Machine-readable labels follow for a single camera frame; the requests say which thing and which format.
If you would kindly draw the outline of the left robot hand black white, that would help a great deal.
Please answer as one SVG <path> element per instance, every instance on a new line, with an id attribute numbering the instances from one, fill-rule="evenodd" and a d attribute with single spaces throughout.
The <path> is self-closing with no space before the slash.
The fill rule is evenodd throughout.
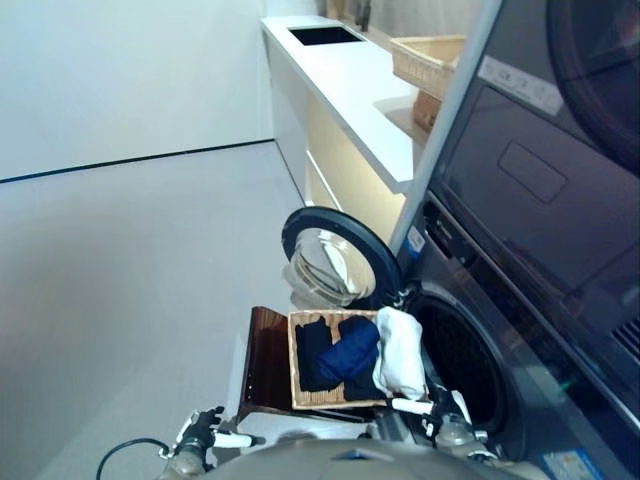
<path id="1" fill-rule="evenodd" d="M 222 427 L 222 414 L 225 408 L 216 406 L 209 410 L 194 410 L 186 419 L 173 445 L 168 449 L 166 458 L 178 455 L 182 450 L 191 447 L 202 458 L 212 448 L 242 449 L 264 445 L 263 437 L 236 433 Z"/>

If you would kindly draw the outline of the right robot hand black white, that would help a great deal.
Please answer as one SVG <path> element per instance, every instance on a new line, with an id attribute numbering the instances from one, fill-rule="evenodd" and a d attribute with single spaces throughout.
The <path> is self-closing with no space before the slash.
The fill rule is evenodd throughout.
<path id="1" fill-rule="evenodd" d="M 386 400 L 388 407 L 395 411 L 416 415 L 426 419 L 428 424 L 440 427 L 449 421 L 461 421 L 465 426 L 472 425 L 471 416 L 464 397 L 457 390 L 448 390 L 439 384 L 428 387 L 425 399 L 411 400 L 394 397 Z"/>

